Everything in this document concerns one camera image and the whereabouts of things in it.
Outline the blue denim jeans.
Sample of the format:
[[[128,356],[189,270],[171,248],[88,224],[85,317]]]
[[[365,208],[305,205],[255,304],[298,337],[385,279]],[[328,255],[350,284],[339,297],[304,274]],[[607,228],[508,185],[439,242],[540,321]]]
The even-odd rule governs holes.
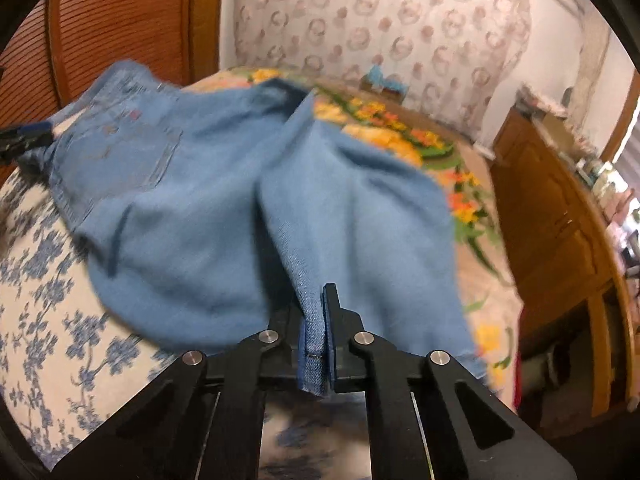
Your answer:
[[[484,375],[444,192],[320,122],[306,89],[274,78],[192,93],[119,62],[61,117],[70,128],[32,162],[86,248],[99,300],[136,333],[214,353],[296,301],[297,382],[320,394],[321,292],[334,283],[370,332]]]

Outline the brown louvered wardrobe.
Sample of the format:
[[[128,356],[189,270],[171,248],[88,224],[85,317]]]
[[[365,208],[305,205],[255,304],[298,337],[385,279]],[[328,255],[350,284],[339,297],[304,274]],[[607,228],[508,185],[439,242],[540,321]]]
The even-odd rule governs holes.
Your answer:
[[[213,75],[220,7],[221,0],[3,0],[2,126],[49,117],[119,60],[182,86]]]

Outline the blue floral white quilt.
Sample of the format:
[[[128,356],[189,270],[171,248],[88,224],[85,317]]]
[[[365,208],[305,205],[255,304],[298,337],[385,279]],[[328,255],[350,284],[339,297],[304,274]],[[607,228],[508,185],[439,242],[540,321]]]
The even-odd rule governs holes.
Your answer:
[[[1,187],[1,399],[52,468],[175,361],[96,298],[85,254],[42,185]]]

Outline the wooden side cabinet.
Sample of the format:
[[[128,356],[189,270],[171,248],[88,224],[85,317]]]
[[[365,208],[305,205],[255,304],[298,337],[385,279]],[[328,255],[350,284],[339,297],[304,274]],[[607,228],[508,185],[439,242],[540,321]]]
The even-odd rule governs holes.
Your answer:
[[[520,349],[531,352],[586,310],[591,334],[591,413],[634,393],[630,295],[585,185],[546,142],[533,118],[512,107],[490,167],[500,229],[518,294]]]

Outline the cardboard box with blue cloth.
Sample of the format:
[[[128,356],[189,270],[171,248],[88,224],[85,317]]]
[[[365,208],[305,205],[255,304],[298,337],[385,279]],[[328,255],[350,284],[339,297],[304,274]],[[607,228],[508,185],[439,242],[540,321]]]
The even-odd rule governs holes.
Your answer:
[[[404,102],[408,93],[406,84],[403,84],[397,78],[386,77],[378,64],[374,64],[360,79],[359,89],[378,94],[396,104]]]

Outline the cardboard box on cabinet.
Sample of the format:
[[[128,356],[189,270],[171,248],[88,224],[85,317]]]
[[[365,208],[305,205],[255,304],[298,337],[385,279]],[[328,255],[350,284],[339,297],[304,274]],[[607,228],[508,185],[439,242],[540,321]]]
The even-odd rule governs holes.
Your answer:
[[[559,118],[552,114],[545,114],[541,125],[557,148],[562,151],[574,148],[576,139],[570,127],[565,125],[564,118]]]

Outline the patterned headboard curtain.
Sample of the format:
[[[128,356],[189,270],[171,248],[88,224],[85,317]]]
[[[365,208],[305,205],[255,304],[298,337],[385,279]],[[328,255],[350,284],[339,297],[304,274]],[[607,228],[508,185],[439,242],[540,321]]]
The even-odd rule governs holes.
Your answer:
[[[406,107],[470,138],[529,33],[529,0],[234,0],[241,64],[350,84],[378,64]]]

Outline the beige hanging curtain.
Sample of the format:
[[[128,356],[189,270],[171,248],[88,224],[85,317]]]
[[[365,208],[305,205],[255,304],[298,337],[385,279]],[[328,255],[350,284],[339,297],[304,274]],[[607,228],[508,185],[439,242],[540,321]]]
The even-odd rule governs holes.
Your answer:
[[[611,40],[610,26],[590,1],[583,2],[579,9],[582,48],[567,116],[574,133],[580,133],[584,126]]]

